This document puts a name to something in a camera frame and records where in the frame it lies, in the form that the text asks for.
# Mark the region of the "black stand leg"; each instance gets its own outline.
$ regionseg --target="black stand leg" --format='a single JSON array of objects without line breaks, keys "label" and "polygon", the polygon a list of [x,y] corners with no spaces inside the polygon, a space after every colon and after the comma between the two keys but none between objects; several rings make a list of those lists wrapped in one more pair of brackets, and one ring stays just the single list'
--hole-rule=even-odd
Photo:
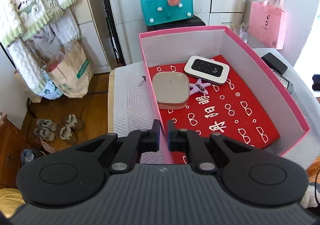
[{"label": "black stand leg", "polygon": [[31,111],[30,109],[30,103],[31,103],[31,100],[28,98],[27,100],[27,111],[30,113],[30,115],[33,117],[33,118],[37,118],[37,116]]}]

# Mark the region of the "pink paper bag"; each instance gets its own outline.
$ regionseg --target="pink paper bag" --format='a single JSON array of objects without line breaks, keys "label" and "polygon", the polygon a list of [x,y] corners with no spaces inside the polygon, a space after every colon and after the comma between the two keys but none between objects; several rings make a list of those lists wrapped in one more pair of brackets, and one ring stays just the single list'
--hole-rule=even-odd
[{"label": "pink paper bag", "polygon": [[265,45],[282,49],[284,43],[286,13],[282,10],[284,0],[275,5],[268,4],[269,0],[252,2],[249,18],[249,33]]}]

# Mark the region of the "red cloth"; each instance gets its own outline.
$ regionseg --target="red cloth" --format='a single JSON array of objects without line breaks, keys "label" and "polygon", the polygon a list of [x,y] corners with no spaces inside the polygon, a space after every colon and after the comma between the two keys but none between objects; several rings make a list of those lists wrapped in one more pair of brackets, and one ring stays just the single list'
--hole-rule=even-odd
[{"label": "red cloth", "polygon": [[[229,65],[222,55],[214,57],[214,60]],[[184,66],[185,63],[156,66],[149,68],[149,73],[151,79],[159,71],[176,69],[177,72],[183,73]],[[188,76],[188,79],[189,83],[196,83],[198,80],[191,76]],[[183,109],[161,109],[164,130],[167,130],[168,120],[173,119],[177,129],[191,129],[203,137],[209,137],[212,132],[219,132],[257,148],[265,148],[280,137],[261,104],[231,66],[224,85],[212,84],[206,90],[208,95],[191,95]],[[172,153],[175,164],[185,163],[187,159],[184,156],[185,154],[179,152]]]}]

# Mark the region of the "wooden cabinet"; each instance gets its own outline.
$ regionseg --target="wooden cabinet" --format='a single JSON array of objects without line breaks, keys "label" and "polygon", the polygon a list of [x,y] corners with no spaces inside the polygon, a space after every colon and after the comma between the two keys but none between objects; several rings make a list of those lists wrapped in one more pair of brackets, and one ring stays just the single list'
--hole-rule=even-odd
[{"label": "wooden cabinet", "polygon": [[20,168],[23,149],[32,148],[6,125],[0,130],[0,188],[16,187],[16,176]]}]

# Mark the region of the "black metal rack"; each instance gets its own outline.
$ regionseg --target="black metal rack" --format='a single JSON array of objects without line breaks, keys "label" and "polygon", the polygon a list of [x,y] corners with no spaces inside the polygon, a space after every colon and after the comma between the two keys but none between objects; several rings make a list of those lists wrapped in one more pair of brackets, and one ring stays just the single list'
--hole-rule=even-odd
[{"label": "black metal rack", "polygon": [[124,56],[121,50],[121,45],[120,45],[117,30],[116,30],[116,23],[112,14],[110,0],[103,0],[103,3],[104,3],[104,10],[107,13],[106,21],[107,21],[109,35],[112,42],[113,51],[116,56],[117,63],[121,64],[122,66],[125,66],[126,64],[125,64]]}]

